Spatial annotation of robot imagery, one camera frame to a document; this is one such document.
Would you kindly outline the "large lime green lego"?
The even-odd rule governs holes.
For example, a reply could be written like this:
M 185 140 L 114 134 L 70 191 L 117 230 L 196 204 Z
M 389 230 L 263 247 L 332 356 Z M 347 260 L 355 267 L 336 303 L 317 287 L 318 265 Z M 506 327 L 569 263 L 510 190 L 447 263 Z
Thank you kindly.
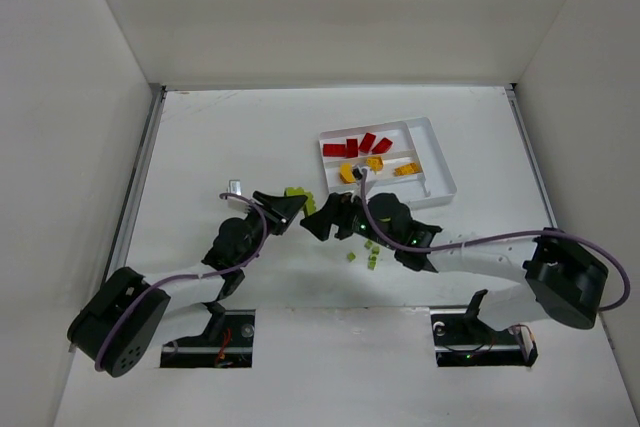
M 286 197 L 304 196 L 306 201 L 303 206 L 303 213 L 305 217 L 313 215 L 317 211 L 315 198 L 312 192 L 305 190 L 302 187 L 287 187 L 284 190 Z

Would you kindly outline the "yellow lego brick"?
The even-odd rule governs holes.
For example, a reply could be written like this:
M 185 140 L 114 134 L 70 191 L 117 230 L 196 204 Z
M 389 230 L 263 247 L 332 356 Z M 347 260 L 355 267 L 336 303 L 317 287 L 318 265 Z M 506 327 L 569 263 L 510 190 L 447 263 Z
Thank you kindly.
M 401 165 L 400 167 L 397 167 L 394 169 L 394 175 L 395 176 L 408 176 L 408 175 L 414 175 L 414 174 L 418 174 L 421 172 L 421 167 L 417 164 L 417 163 L 409 163 L 409 164 L 405 164 L 405 165 Z

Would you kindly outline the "yellow rounded lego piece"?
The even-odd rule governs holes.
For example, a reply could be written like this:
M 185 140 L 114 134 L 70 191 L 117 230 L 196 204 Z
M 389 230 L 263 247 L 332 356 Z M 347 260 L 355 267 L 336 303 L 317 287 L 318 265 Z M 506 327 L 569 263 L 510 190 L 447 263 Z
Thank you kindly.
M 343 163 L 339 168 L 339 177 L 344 184 L 353 184 L 356 178 L 353 174 L 353 166 L 350 163 Z

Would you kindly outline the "red rounded lego brick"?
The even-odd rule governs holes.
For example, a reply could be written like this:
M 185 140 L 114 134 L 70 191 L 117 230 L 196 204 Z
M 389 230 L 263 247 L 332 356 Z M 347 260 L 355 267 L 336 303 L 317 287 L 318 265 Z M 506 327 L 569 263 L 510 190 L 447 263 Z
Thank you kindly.
M 383 137 L 372 149 L 374 155 L 381 155 L 388 152 L 393 146 L 393 141 L 387 137 Z

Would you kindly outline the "red curved lego piece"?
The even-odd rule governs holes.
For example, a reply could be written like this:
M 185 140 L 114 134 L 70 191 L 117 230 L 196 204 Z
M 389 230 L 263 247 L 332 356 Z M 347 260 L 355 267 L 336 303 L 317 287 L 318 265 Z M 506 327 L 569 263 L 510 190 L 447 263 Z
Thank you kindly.
M 358 151 L 362 154 L 368 154 L 371 151 L 375 140 L 376 136 L 373 133 L 365 133 L 358 145 Z

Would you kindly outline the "yellow and red lego stack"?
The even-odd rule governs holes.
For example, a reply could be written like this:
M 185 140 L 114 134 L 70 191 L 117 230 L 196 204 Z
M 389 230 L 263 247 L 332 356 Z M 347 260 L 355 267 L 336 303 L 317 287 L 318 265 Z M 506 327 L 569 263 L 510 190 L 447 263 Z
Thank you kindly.
M 383 170 L 384 162 L 380 156 L 371 156 L 366 159 L 366 166 L 374 173 L 378 173 Z

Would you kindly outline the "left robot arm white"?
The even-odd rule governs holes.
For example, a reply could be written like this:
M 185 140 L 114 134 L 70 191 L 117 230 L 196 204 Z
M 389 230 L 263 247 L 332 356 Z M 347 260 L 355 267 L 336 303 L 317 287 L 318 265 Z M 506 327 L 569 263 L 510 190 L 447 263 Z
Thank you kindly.
M 168 273 L 142 274 L 131 267 L 113 272 L 67 330 L 70 344 L 113 378 L 128 373 L 156 345 L 212 331 L 224 314 L 220 301 L 244 280 L 270 236 L 281 236 L 304 209 L 307 197 L 251 198 L 227 192 L 246 205 L 243 217 L 223 221 L 197 264 Z

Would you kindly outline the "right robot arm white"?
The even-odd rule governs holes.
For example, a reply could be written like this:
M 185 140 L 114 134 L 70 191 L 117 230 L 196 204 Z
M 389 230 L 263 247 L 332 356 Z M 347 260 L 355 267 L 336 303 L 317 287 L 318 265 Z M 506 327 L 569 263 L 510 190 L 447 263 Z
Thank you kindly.
M 392 250 L 397 262 L 415 272 L 464 272 L 508 281 L 502 290 L 476 292 L 468 306 L 471 317 L 497 331 L 546 318 L 589 330 L 608 276 L 607 267 L 564 232 L 453 235 L 414 219 L 391 193 L 368 200 L 333 193 L 301 225 L 320 241 L 360 235 Z

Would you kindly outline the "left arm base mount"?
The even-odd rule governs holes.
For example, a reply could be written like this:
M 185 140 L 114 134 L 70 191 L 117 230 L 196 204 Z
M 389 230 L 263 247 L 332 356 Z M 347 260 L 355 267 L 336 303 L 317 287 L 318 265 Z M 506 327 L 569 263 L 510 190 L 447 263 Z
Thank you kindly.
M 162 347 L 160 368 L 248 369 L 253 363 L 255 310 L 214 309 L 204 332 Z

